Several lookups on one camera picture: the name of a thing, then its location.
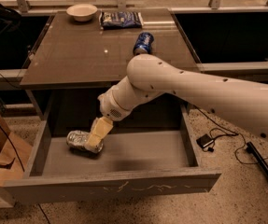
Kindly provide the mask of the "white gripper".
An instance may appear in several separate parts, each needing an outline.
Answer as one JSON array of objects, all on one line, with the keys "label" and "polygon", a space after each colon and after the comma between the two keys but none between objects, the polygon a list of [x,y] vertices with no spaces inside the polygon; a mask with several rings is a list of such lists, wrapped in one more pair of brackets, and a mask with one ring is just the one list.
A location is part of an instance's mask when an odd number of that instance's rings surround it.
[{"label": "white gripper", "polygon": [[129,92],[126,88],[112,86],[108,91],[98,96],[100,102],[101,118],[95,118],[89,132],[85,148],[88,150],[101,150],[103,139],[113,128],[113,121],[125,119],[131,111],[126,108],[129,101]]}]

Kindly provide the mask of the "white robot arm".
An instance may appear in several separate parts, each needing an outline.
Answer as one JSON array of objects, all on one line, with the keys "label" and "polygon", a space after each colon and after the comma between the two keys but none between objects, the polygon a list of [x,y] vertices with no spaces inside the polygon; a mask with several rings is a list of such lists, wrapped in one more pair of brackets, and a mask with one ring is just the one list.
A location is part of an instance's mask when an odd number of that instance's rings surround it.
[{"label": "white robot arm", "polygon": [[185,71],[148,54],[133,57],[126,77],[99,96],[103,116],[93,124],[91,136],[103,139],[114,121],[164,93],[215,113],[268,142],[268,85]]}]

